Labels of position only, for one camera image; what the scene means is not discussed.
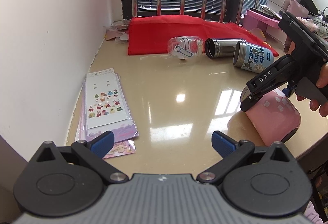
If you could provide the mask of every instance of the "beige countertop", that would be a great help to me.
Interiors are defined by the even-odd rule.
[[[232,65],[231,58],[211,60],[205,54],[181,61],[167,54],[128,56],[127,43],[104,41],[90,72],[114,68],[139,131],[136,153],[107,159],[133,173],[192,173],[218,162],[211,135],[221,130],[235,140],[264,145],[246,114],[239,111],[240,92],[255,76]],[[301,114],[301,126],[286,142],[295,157],[328,131],[327,118],[312,112],[309,101],[290,100]],[[74,111],[68,145],[75,138],[81,97]]]

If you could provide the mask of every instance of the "finger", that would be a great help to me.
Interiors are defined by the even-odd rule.
[[[310,101],[310,109],[312,111],[316,111],[319,108],[319,102],[317,100],[311,100]]]
[[[318,88],[325,87],[328,84],[328,63],[321,67],[319,79],[316,83]]]
[[[319,113],[320,113],[321,117],[327,117],[328,116],[328,102],[320,107]]]
[[[297,101],[302,101],[302,100],[305,99],[305,97],[298,95],[298,96],[296,97],[296,99],[297,99]]]

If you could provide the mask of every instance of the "pink tumbler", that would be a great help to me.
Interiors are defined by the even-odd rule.
[[[267,146],[286,142],[301,124],[300,113],[279,89],[263,95],[246,115]]]

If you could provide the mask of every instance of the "pink sleeve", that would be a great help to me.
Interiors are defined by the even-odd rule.
[[[306,210],[304,212],[304,216],[308,220],[310,220],[312,223],[323,224],[323,221],[319,217],[319,214],[314,210],[314,206],[313,206],[311,201],[309,202],[308,206],[306,207]]]

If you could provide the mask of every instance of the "red cloth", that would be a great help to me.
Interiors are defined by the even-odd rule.
[[[129,55],[167,53],[167,42],[178,36],[199,36],[207,38],[242,38],[249,43],[260,45],[272,51],[276,50],[264,43],[244,28],[234,24],[209,22],[188,15],[163,15],[145,18],[132,18],[129,25]]]

